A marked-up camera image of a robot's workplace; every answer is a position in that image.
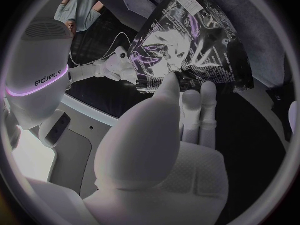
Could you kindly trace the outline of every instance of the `person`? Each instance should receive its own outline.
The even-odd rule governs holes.
[[[54,19],[63,22],[76,35],[83,32],[101,16],[104,5],[97,0],[63,0]]]

